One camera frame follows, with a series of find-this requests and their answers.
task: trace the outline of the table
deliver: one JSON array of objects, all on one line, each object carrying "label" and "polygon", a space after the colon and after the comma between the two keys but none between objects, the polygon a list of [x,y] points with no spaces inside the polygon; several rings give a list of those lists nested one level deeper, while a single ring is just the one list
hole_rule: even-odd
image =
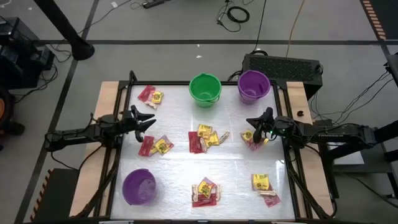
[{"label": "table", "polygon": [[[103,82],[101,86],[101,90],[99,93],[99,98],[97,102],[97,107],[95,110],[95,117],[102,116],[104,114],[112,114],[115,99],[118,95],[118,89],[123,86],[119,82]],[[282,90],[279,90],[279,96],[281,99],[281,107],[283,115],[287,115],[289,109],[291,108],[292,116],[297,121],[312,123],[312,119],[310,116],[310,111],[308,108],[307,99],[304,92],[304,87],[301,82],[290,82],[287,84],[288,96],[284,95]],[[126,96],[126,91],[122,91],[118,97],[120,97],[123,102]],[[288,98],[290,104],[285,104],[283,99]],[[123,104],[117,105],[119,110],[123,109]],[[304,112],[304,116],[298,117],[297,111],[302,110]],[[86,155],[88,155],[92,150],[96,149],[98,144],[88,144],[86,149]],[[106,153],[108,153],[109,163],[104,160],[106,158]],[[85,166],[82,168],[78,184],[75,191],[75,196],[73,199],[72,208],[70,211],[70,215],[77,214],[90,200],[95,190],[98,188],[98,184],[101,178],[101,170],[104,166],[104,162],[108,163],[108,168],[111,167],[113,157],[115,155],[115,150],[106,152],[105,149],[101,149],[98,151],[92,158],[87,160]],[[322,162],[320,158],[308,149],[302,149],[300,151],[301,162],[302,162],[302,171],[305,176],[305,181],[307,183],[307,188],[315,197],[317,202],[323,207],[323,209],[331,214],[333,212],[333,208],[330,201],[328,186],[326,184],[325,174],[323,172]],[[96,213],[99,215],[109,215],[110,209],[107,208],[109,198],[110,187],[105,191],[102,198],[102,203],[99,208],[97,208]],[[306,211],[305,203],[303,202],[302,194],[299,189],[296,189],[297,192],[297,205],[299,214],[296,214],[296,217],[308,217],[309,210]]]}]

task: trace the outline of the black metal frame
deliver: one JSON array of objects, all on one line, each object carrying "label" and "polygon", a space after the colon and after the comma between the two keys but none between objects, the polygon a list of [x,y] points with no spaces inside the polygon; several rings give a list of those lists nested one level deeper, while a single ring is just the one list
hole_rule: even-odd
[{"label": "black metal frame", "polygon": [[[134,85],[186,85],[186,86],[189,85],[189,81],[157,81],[157,82],[155,82],[155,81],[137,81],[137,79],[133,73],[130,73],[130,76],[131,76],[130,81],[120,81],[119,82],[118,92],[116,94],[116,101],[115,101],[114,110],[113,110],[114,116],[117,116],[119,112],[122,112],[122,111],[119,111],[119,107],[121,104],[121,96],[122,96],[123,91],[127,91],[126,98],[124,100],[123,111],[128,110],[131,90]],[[221,82],[221,84],[233,86],[233,85],[237,85],[237,82]],[[282,107],[281,107],[281,102],[280,102],[280,97],[279,97],[279,92],[278,92],[278,86],[277,86],[276,82],[271,82],[271,85],[274,90],[277,113],[278,113],[278,115],[282,115]],[[290,107],[289,95],[287,93],[287,90],[285,90],[283,88],[281,88],[281,90],[283,91],[283,94],[284,94],[284,100],[285,100],[287,114],[289,117],[292,118],[292,110]],[[289,147],[288,147],[285,139],[282,141],[282,145],[284,148],[285,159],[291,160],[290,153],[289,153]],[[121,147],[122,147],[122,145],[120,144],[116,148],[116,155],[115,155],[114,163],[116,163],[117,166],[119,165],[119,161],[120,161]],[[104,157],[104,162],[103,162],[103,167],[102,167],[102,171],[101,171],[101,178],[99,181],[99,185],[101,185],[103,183],[104,178],[106,177],[106,174],[108,173],[108,166],[109,166],[111,151],[112,151],[112,149],[110,149],[110,148],[106,149],[106,154]],[[304,171],[303,171],[302,161],[301,161],[301,157],[300,157],[300,151],[295,150],[294,153],[295,153],[295,157],[296,157],[296,161],[297,161],[298,173],[300,175],[301,181],[305,184],[305,177],[304,177]],[[285,165],[286,165],[286,169],[290,168],[289,162],[286,162]],[[113,201],[113,197],[114,197],[114,188],[116,185],[116,178],[117,178],[117,176],[112,180],[110,190],[109,190],[108,203],[107,203],[106,213],[105,213],[105,215],[107,217],[110,216],[111,209],[112,209],[112,201]],[[294,214],[295,214],[296,218],[300,218],[300,210],[299,210],[299,204],[298,204],[298,200],[297,200],[297,192],[296,192],[295,184],[291,177],[288,177],[288,179],[289,179],[290,191],[292,194],[292,203],[293,203]],[[101,199],[99,199],[99,201],[97,202],[97,204],[95,206],[94,216],[98,216],[100,214],[101,203],[102,203],[102,201],[101,201]],[[306,209],[307,217],[312,218],[311,208],[307,201],[305,201],[305,209]]]}]

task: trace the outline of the red candy packet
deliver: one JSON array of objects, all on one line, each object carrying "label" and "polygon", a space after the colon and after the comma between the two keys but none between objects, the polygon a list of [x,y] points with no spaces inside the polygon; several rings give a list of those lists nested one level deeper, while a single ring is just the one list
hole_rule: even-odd
[{"label": "red candy packet", "polygon": [[144,90],[141,92],[141,94],[138,96],[138,99],[145,103],[148,100],[149,95],[152,91],[155,91],[155,87],[147,85],[144,88]]},{"label": "red candy packet", "polygon": [[199,194],[198,201],[192,202],[192,207],[205,207],[217,205],[216,194],[211,194],[210,198],[206,198],[204,195]]},{"label": "red candy packet", "polygon": [[154,145],[154,141],[155,138],[153,136],[145,136],[138,154],[140,156],[151,156],[150,149]]},{"label": "red candy packet", "polygon": [[[268,190],[274,190],[274,188],[272,188],[271,186],[271,183],[269,184]],[[268,207],[272,207],[280,202],[280,198],[278,195],[275,196],[265,195],[263,197]]]},{"label": "red candy packet", "polygon": [[198,132],[197,131],[189,131],[188,137],[189,137],[189,152],[203,153],[203,150],[202,150],[201,144],[200,144],[200,137],[198,137]]}]

